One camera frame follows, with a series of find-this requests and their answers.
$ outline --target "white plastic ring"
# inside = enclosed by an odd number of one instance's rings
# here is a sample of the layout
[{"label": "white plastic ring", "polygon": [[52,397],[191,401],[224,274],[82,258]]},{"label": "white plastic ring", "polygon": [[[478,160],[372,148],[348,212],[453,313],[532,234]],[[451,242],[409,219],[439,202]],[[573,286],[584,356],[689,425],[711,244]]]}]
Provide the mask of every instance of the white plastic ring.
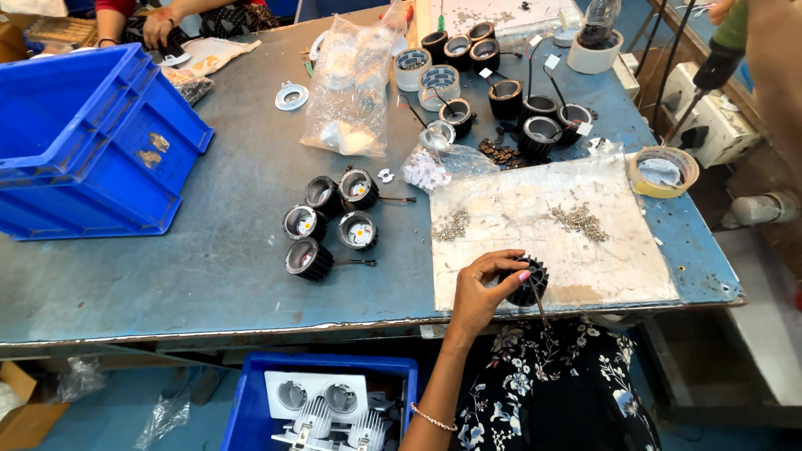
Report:
[{"label": "white plastic ring", "polygon": [[320,46],[323,45],[323,39],[326,38],[326,35],[329,34],[329,31],[323,31],[317,39],[314,40],[312,43],[312,47],[309,48],[309,59],[312,61],[317,61],[318,56],[320,56]]},{"label": "white plastic ring", "polygon": [[[298,94],[298,97],[287,101],[287,96],[293,94]],[[288,112],[305,104],[308,99],[309,90],[305,86],[287,80],[286,84],[282,83],[282,89],[276,94],[276,108]]]}]

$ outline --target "clear tape roll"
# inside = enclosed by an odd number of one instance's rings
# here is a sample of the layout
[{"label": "clear tape roll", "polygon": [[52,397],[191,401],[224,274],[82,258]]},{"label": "clear tape roll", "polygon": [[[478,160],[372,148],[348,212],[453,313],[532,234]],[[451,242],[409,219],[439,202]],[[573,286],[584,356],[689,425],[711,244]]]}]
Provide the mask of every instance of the clear tape roll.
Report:
[{"label": "clear tape roll", "polygon": [[[410,64],[423,66],[416,69],[404,69]],[[393,61],[393,72],[395,73],[395,86],[401,91],[418,91],[418,79],[423,71],[431,67],[431,54],[423,48],[406,49],[398,54]]]},{"label": "clear tape roll", "polygon": [[[681,184],[677,186],[658,185],[648,181],[638,170],[638,162],[650,158],[668,160],[677,166],[682,174]],[[658,199],[669,199],[685,193],[699,178],[699,165],[696,164],[694,157],[687,152],[673,147],[645,147],[636,153],[630,160],[627,168],[633,189],[636,193]]]},{"label": "clear tape roll", "polygon": [[418,78],[418,101],[430,112],[437,112],[444,100],[460,96],[460,73],[452,66],[439,64],[421,72]]}]

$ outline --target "masking tape roll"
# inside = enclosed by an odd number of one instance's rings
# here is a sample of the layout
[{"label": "masking tape roll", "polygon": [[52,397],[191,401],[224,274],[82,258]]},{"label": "masking tape roll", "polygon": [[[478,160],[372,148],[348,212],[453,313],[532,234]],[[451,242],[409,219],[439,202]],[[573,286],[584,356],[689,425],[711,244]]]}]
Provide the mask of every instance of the masking tape roll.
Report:
[{"label": "masking tape roll", "polygon": [[[660,158],[674,163],[683,175],[682,184],[678,186],[658,185],[644,178],[638,170],[638,162],[650,158]],[[694,157],[678,148],[654,146],[642,148],[640,152],[636,153],[630,160],[627,172],[636,193],[658,199],[669,199],[685,193],[691,185],[696,183],[696,179],[699,178],[699,165],[696,164]]]}]

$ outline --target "person's hand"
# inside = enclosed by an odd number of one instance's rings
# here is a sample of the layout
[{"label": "person's hand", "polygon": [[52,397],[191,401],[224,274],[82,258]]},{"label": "person's hand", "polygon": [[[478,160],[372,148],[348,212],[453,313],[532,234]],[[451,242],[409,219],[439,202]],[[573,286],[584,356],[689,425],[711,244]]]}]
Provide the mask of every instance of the person's hand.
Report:
[{"label": "person's hand", "polygon": [[[527,262],[516,262],[510,258],[520,257],[522,249],[507,249],[489,252],[477,258],[470,266],[460,270],[456,278],[454,311],[448,334],[460,347],[470,347],[482,328],[490,324],[493,313],[501,301],[529,278]],[[498,285],[485,288],[500,270],[518,270]]]},{"label": "person's hand", "polygon": [[724,16],[730,12],[731,6],[732,0],[719,0],[715,6],[707,10],[707,16],[710,17],[710,22],[713,25],[721,25],[721,22],[724,20]]},{"label": "person's hand", "polygon": [[142,27],[142,37],[145,46],[149,49],[159,48],[159,43],[167,46],[167,37],[170,31],[181,23],[181,18],[177,17],[176,12],[170,6],[159,8],[145,19]]}]

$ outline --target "floral dress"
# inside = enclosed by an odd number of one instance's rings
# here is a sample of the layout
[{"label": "floral dress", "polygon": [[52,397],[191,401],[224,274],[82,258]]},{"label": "floral dress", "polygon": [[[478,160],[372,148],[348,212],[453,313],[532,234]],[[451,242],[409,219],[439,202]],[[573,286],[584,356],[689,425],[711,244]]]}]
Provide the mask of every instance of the floral dress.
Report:
[{"label": "floral dress", "polygon": [[505,326],[449,449],[659,451],[630,382],[633,343],[586,317]]}]

